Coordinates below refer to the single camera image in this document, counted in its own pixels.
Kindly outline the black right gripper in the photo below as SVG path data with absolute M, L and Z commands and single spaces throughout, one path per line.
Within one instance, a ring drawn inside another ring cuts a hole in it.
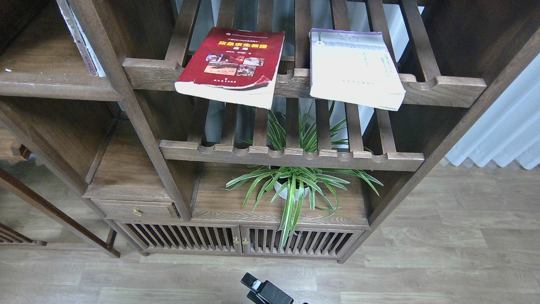
M 255 304 L 293 304 L 294 300 L 270 281 L 260 281 L 249 272 L 245 273 L 241 283 L 250 291 L 247 298 Z

